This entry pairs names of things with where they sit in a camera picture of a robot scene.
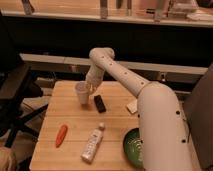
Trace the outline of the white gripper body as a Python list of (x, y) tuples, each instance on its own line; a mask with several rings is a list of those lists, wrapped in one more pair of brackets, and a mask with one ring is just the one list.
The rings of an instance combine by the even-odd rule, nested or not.
[(103, 81), (103, 76), (103, 69), (97, 66), (91, 66), (88, 73), (86, 74), (86, 83), (90, 87), (99, 87)]

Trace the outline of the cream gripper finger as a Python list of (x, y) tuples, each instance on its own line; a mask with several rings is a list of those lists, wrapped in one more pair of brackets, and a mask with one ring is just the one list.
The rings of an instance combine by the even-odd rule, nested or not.
[(89, 92), (90, 94), (94, 94), (98, 89), (98, 86), (94, 86), (93, 84), (89, 84)]

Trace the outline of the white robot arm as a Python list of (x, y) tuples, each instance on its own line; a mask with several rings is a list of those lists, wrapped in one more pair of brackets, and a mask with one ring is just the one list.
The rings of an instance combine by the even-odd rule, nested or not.
[(89, 52), (86, 82), (96, 90), (108, 72), (136, 99), (141, 155), (146, 171), (193, 171), (187, 133), (178, 98), (168, 86), (132, 72), (114, 61), (111, 48)]

